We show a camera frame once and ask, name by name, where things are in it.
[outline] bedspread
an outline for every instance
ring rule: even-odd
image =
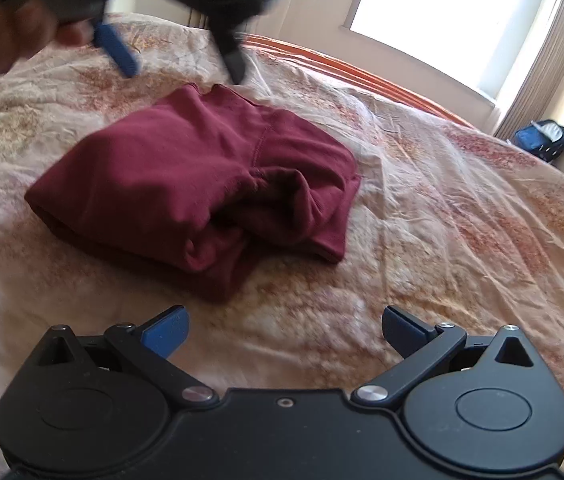
[[[398,361],[380,316],[396,304],[474,334],[521,325],[564,387],[564,175],[475,130],[248,48],[245,97],[312,121],[363,176],[344,261],[265,261],[228,304],[62,243],[23,200],[77,140],[185,82],[226,82],[205,31],[114,16],[141,56],[122,79],[92,48],[48,48],[0,78],[0,394],[47,327],[101,333],[187,305],[172,361],[229,386],[348,390]],[[0,473],[6,465],[0,454]]]

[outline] blue gripper tip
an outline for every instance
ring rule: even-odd
[[[125,77],[134,77],[140,72],[136,58],[131,54],[116,30],[107,23],[97,23],[94,27],[93,45],[103,48],[116,62]]]
[[[182,306],[174,306],[136,329],[146,348],[160,357],[169,357],[187,339],[188,313]]]

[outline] folded sweatshirt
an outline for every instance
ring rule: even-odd
[[[25,199],[83,250],[140,256],[225,300],[273,250],[340,261],[359,183],[353,155],[317,126],[188,84],[82,139]]]

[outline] metal screw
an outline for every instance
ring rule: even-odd
[[[377,384],[366,384],[366,386],[361,386],[355,393],[360,399],[364,399],[369,402],[380,402],[380,400],[384,400],[389,396],[389,391]]]
[[[293,399],[289,399],[288,397],[283,397],[282,399],[277,399],[277,405],[280,408],[292,408],[295,404]]]
[[[206,402],[213,399],[215,392],[208,386],[189,386],[182,390],[182,397],[190,402]]]

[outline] pivot bolt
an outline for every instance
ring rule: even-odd
[[[189,386],[182,390],[182,397],[189,402],[206,402],[213,399],[215,392],[208,386]]]
[[[377,384],[366,384],[366,386],[359,387],[355,394],[367,402],[380,402],[380,400],[384,400],[389,396],[389,391]]]

